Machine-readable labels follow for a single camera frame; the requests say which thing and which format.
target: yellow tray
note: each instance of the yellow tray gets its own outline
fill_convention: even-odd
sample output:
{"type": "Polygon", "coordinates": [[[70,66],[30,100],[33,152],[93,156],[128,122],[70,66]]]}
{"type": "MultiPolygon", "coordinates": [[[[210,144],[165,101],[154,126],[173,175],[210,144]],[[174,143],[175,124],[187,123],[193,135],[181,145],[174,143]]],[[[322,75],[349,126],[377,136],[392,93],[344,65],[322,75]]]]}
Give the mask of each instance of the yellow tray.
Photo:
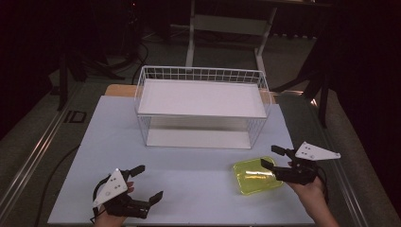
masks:
{"type": "MultiPolygon", "coordinates": [[[[234,173],[238,180],[239,190],[243,195],[273,189],[283,184],[283,182],[275,180],[270,170],[260,165],[260,159],[256,158],[234,164],[234,173]]],[[[265,156],[262,159],[275,165],[271,157],[265,156]]]]}

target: hand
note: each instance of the hand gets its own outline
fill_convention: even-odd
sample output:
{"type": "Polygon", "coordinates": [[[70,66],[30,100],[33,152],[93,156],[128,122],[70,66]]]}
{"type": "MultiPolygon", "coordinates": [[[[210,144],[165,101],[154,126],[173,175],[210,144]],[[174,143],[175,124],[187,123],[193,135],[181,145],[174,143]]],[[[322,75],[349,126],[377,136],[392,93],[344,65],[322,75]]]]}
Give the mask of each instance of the hand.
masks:
{"type": "MultiPolygon", "coordinates": [[[[128,193],[133,191],[133,182],[127,183],[128,193]]],[[[101,205],[99,216],[95,219],[95,227],[121,227],[127,217],[117,217],[107,214],[104,211],[104,206],[101,205]]]]}
{"type": "Polygon", "coordinates": [[[334,219],[324,199],[323,183],[317,177],[313,183],[306,185],[287,183],[298,195],[307,214],[315,221],[317,226],[339,226],[334,219]]]}

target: white tabletop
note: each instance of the white tabletop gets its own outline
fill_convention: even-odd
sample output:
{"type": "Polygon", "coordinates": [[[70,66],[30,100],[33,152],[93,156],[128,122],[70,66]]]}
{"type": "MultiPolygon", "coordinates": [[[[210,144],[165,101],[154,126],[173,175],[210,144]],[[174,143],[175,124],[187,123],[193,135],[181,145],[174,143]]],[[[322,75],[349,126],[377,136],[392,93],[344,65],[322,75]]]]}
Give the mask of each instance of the white tabletop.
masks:
{"type": "Polygon", "coordinates": [[[286,185],[243,196],[233,172],[236,162],[262,156],[278,166],[289,158],[271,145],[292,148],[278,105],[252,149],[151,148],[144,145],[132,97],[103,96],[49,218],[54,224],[90,223],[92,194],[98,182],[116,168],[145,165],[132,180],[131,196],[146,201],[163,190],[147,219],[128,218],[134,225],[293,225],[310,224],[295,193],[286,185]]]}

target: white wire rack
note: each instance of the white wire rack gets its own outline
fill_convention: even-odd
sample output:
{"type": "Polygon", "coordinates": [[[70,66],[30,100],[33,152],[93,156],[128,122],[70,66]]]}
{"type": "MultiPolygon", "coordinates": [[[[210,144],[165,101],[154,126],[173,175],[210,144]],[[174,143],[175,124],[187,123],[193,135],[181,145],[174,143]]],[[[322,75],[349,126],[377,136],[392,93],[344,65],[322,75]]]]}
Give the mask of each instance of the white wire rack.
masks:
{"type": "Polygon", "coordinates": [[[138,80],[134,105],[145,144],[148,146],[252,148],[269,116],[271,96],[266,77],[262,71],[227,68],[144,66],[138,80]],[[155,91],[158,91],[150,95],[149,87],[153,83],[170,83],[172,87],[170,86],[168,90],[164,91],[161,91],[163,90],[161,87],[153,87],[155,91]],[[181,91],[179,87],[174,87],[176,85],[193,86],[194,84],[201,84],[202,90],[197,93],[196,89],[189,89],[189,93],[183,91],[178,96],[174,96],[176,101],[174,103],[184,105],[182,107],[184,113],[171,111],[171,105],[173,105],[171,104],[173,103],[171,100],[164,100],[156,104],[160,105],[163,110],[170,111],[144,111],[144,102],[155,99],[163,100],[166,96],[177,92],[176,90],[181,91]],[[213,91],[209,87],[218,88],[218,90],[213,91]],[[229,92],[224,94],[227,87],[234,92],[234,95],[229,92]],[[240,96],[244,88],[252,89],[256,96],[253,96],[252,100],[249,101],[247,99],[243,100],[240,96]],[[221,99],[220,105],[222,107],[219,105],[217,107],[210,107],[208,103],[205,104],[207,100],[213,103],[216,99],[221,99]],[[225,108],[227,110],[223,110],[222,114],[216,113],[216,109],[223,108],[224,103],[232,103],[232,106],[237,108],[233,112],[238,113],[231,113],[229,108],[225,108]],[[248,114],[249,109],[252,109],[253,106],[260,107],[260,115],[248,114]],[[246,140],[243,137],[235,137],[237,134],[241,134],[241,136],[246,134],[246,140]],[[172,138],[172,143],[166,142],[166,137],[170,135],[179,136],[179,138],[172,138]],[[150,138],[151,136],[157,136],[157,141],[160,139],[164,142],[155,143],[156,140],[153,137],[150,138]]]}

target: white shelf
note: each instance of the white shelf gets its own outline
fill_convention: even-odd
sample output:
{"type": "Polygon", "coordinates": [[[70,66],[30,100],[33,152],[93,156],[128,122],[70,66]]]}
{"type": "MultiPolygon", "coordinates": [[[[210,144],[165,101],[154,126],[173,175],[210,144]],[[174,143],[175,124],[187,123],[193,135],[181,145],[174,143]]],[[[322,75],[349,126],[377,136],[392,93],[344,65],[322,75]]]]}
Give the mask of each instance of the white shelf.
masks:
{"type": "Polygon", "coordinates": [[[264,118],[256,84],[146,79],[138,114],[264,118]]]}
{"type": "Polygon", "coordinates": [[[153,116],[148,146],[176,148],[251,148],[244,118],[153,116]]]}

